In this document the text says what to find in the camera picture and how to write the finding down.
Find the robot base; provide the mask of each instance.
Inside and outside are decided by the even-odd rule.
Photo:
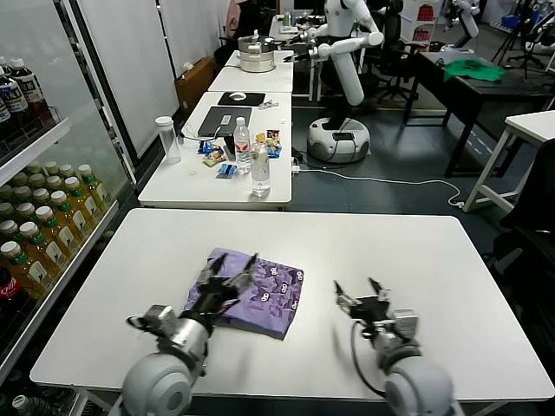
[[[360,121],[346,119],[341,130],[324,130],[330,119],[312,122],[307,140],[310,156],[330,163],[352,163],[363,159],[370,149],[370,133]]]

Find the white cable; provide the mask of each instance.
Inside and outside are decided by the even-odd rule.
[[[457,188],[455,185],[447,182],[446,180],[441,179],[430,179],[430,180],[423,180],[422,182],[408,182],[406,180],[393,180],[393,179],[379,179],[379,178],[358,178],[352,176],[345,176],[341,173],[332,172],[332,171],[325,171],[323,169],[300,169],[299,172],[320,172],[320,173],[328,173],[330,175],[338,176],[339,178],[348,179],[348,180],[372,180],[374,182],[386,182],[389,184],[400,184],[400,185],[428,185],[428,184],[443,184],[449,185],[453,189],[457,191],[451,198],[447,200],[447,203],[451,206],[456,206],[458,208],[462,208],[464,205],[463,202],[453,202],[453,199],[457,198],[460,195],[460,189]]]

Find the green cloth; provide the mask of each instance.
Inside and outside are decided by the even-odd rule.
[[[465,76],[482,81],[499,81],[506,74],[503,68],[488,66],[480,59],[458,59],[445,65],[445,76],[447,81],[454,76]]]

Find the cardboard box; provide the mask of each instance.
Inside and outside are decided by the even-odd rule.
[[[202,58],[175,80],[175,91],[184,115],[189,115],[214,81],[214,60]]]

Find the black table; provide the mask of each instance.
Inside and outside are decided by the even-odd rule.
[[[455,50],[416,54],[413,60],[415,80],[405,108],[403,123],[408,123],[416,90],[421,84],[447,108],[445,115],[441,116],[443,122],[434,126],[445,127],[451,114],[454,114],[465,125],[447,165],[445,176],[451,177],[455,174],[478,176],[482,169],[458,166],[474,125],[479,126],[497,141],[503,133],[507,116],[541,111],[547,100],[552,98],[552,94],[546,88],[531,84],[521,76],[511,73],[501,77],[499,82],[479,81],[459,76],[444,82],[445,69],[437,64],[440,58],[445,64],[457,59],[477,58],[485,64],[493,66],[491,62],[476,55],[464,54]],[[519,150],[520,144],[521,140],[516,140],[514,146],[508,149],[507,156],[497,170],[498,176],[505,174],[514,155]]]

